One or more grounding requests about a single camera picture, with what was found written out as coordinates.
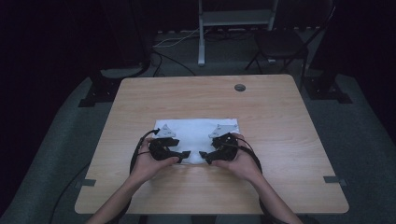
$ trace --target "white paper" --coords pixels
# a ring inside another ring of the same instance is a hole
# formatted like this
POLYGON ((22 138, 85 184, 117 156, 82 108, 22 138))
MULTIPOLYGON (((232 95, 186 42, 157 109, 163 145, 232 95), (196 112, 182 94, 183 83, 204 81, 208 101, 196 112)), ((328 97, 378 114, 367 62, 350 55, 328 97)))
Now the white paper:
POLYGON ((199 151, 210 153, 215 150, 211 146, 212 138, 209 138, 209 135, 218 125, 236 125, 232 133, 240 133, 237 119, 158 119, 154 129, 161 129, 165 124, 176 134, 175 138, 180 140, 177 147, 169 149, 175 152, 190 151, 190 156, 182 161, 190 164, 206 162, 201 158, 199 151))

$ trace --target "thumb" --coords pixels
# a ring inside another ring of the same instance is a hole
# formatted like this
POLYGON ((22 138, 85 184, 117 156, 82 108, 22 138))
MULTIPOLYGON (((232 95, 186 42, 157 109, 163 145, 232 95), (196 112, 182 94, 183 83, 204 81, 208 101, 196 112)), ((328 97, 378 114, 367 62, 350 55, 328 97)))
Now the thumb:
POLYGON ((230 163, 228 161, 212 161, 212 165, 228 169, 230 163))
POLYGON ((170 166, 178 162, 178 157, 171 157, 166 160, 160 161, 161 167, 170 166))

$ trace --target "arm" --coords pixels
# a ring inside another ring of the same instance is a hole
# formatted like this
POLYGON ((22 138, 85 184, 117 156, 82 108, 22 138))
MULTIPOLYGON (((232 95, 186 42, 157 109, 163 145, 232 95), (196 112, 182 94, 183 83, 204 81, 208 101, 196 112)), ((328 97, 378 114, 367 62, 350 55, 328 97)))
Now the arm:
MULTIPOLYGON (((237 138, 244 139, 244 136, 235 134, 237 138)), ((245 147, 246 143, 238 141, 238 145, 245 147)), ((233 161, 213 161, 213 165, 226 168, 237 177, 247 180, 257 191, 262 203, 272 216, 287 223, 302 223, 291 209, 277 195, 271 185, 264 178, 254 160, 244 151, 238 150, 233 161)))
POLYGON ((150 139, 145 139, 143 142, 139 149, 141 154, 137 157, 134 169, 125 182, 86 223, 106 223, 111 220, 126 206, 140 186, 154 177, 162 168, 178 161, 178 157, 163 161, 154 160, 150 153, 145 153, 149 151, 149 141, 150 139))

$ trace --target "right hand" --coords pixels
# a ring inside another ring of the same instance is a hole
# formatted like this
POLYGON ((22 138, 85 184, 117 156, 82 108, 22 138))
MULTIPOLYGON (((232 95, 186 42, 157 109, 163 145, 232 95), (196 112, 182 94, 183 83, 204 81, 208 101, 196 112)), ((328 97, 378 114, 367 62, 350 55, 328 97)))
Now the right hand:
MULTIPOLYGON (((233 133, 233 136, 245 140, 241 134, 233 133)), ((247 144, 238 140, 238 146, 246 147, 247 144)), ((256 162, 243 150, 238 150, 233 161, 212 161, 212 165, 225 168, 237 177, 247 181, 252 181, 254 178, 262 176, 256 162)))

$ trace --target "forearm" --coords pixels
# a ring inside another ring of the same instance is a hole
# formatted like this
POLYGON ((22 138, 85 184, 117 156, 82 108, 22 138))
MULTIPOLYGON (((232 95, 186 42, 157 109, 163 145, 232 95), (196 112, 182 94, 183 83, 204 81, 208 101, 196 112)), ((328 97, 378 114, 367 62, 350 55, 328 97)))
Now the forearm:
POLYGON ((302 223, 285 204, 285 202, 283 202, 279 195, 277 195, 262 174, 256 174, 249 180, 249 182, 258 192, 262 203, 273 217, 290 224, 302 223))
POLYGON ((142 183, 139 179, 129 176, 87 223, 106 223, 110 221, 131 201, 132 196, 134 196, 142 183))

